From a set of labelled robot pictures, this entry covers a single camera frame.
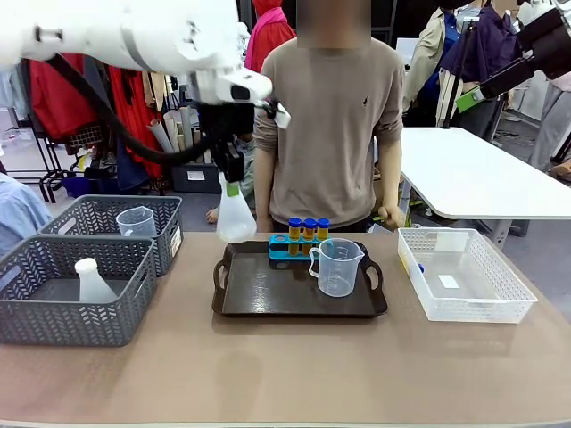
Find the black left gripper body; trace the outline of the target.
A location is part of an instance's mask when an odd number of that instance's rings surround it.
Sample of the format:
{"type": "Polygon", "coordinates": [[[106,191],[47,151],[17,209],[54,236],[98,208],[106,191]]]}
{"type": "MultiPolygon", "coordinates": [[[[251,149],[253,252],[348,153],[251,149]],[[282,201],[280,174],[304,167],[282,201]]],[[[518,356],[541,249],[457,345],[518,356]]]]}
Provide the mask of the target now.
{"type": "Polygon", "coordinates": [[[211,139],[222,137],[237,140],[237,149],[244,154],[253,150],[254,106],[248,103],[198,104],[198,119],[203,138],[198,152],[211,149],[211,139]]]}

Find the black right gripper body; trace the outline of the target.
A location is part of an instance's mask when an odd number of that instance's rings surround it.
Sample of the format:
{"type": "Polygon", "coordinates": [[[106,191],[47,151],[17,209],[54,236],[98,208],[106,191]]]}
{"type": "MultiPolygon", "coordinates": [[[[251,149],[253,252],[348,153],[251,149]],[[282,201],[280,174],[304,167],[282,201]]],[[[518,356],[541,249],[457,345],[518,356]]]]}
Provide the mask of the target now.
{"type": "Polygon", "coordinates": [[[570,9],[562,7],[524,7],[517,34],[524,52],[534,56],[534,67],[548,79],[570,71],[570,9]]]}

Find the person's left hand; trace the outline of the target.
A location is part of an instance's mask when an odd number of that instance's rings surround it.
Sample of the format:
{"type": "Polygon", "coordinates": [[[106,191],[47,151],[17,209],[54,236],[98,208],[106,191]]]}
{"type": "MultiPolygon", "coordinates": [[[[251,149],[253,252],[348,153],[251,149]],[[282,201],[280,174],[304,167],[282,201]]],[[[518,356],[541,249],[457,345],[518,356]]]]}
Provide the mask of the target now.
{"type": "Polygon", "coordinates": [[[382,205],[378,210],[378,216],[389,230],[396,230],[405,226],[406,216],[397,205],[382,205]]]}

